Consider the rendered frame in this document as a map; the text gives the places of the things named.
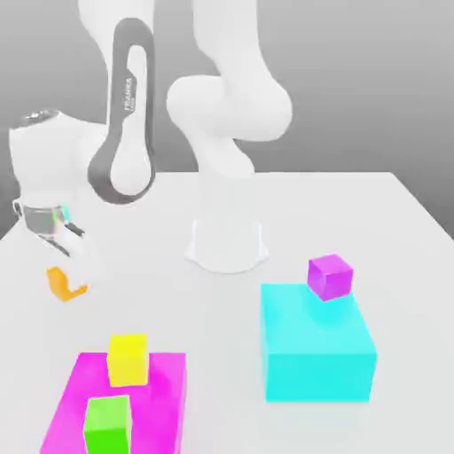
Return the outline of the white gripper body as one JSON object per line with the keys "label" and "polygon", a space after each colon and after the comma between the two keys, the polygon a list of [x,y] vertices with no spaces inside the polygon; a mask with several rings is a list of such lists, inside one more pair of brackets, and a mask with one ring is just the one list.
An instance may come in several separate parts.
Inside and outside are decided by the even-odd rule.
{"label": "white gripper body", "polygon": [[69,284],[94,284],[98,277],[98,254],[89,235],[74,226],[59,226],[53,235],[36,234],[43,244],[48,268],[58,267]]}

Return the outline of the small orange cube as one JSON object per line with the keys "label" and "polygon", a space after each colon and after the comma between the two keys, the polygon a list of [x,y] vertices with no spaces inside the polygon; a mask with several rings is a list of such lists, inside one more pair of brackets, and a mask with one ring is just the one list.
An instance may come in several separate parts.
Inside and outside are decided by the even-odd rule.
{"label": "small orange cube", "polygon": [[79,286],[75,290],[71,290],[68,286],[67,275],[59,267],[52,267],[46,271],[49,286],[53,294],[61,301],[70,301],[87,292],[88,286]]}

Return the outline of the small yellow cube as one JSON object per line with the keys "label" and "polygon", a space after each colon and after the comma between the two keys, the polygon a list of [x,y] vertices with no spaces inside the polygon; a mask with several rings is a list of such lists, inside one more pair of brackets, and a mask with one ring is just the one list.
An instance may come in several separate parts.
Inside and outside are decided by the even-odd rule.
{"label": "small yellow cube", "polygon": [[106,361],[112,387],[148,384],[149,354],[144,333],[113,334]]}

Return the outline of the small green cube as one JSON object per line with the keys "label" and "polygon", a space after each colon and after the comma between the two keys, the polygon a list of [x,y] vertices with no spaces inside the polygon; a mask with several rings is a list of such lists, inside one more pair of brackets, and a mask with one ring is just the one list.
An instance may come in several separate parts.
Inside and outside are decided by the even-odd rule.
{"label": "small green cube", "polygon": [[87,454],[130,454],[132,416],[129,396],[90,398],[82,432]]}

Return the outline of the small purple cube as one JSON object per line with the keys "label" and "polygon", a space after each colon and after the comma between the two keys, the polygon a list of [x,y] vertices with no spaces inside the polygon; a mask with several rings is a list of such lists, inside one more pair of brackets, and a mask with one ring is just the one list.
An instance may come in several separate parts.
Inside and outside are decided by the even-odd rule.
{"label": "small purple cube", "polygon": [[307,285],[321,301],[331,301],[350,294],[353,273],[353,268],[337,254],[312,258]]}

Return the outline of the large magenta box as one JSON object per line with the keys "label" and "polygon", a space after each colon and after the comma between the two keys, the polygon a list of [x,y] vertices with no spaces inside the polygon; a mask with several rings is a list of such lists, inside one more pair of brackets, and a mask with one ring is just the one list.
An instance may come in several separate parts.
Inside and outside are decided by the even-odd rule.
{"label": "large magenta box", "polygon": [[106,354],[82,352],[43,439],[39,454],[87,454],[83,424],[94,397],[128,395],[130,454],[180,454],[186,397],[186,355],[151,353],[148,384],[111,387]]}

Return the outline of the large cyan box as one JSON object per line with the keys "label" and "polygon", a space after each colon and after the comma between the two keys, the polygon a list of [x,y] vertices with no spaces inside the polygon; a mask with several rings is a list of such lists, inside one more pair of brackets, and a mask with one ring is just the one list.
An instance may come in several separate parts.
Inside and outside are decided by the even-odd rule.
{"label": "large cyan box", "polygon": [[321,301],[305,284],[262,284],[260,340],[269,403],[363,403],[377,349],[352,294]]}

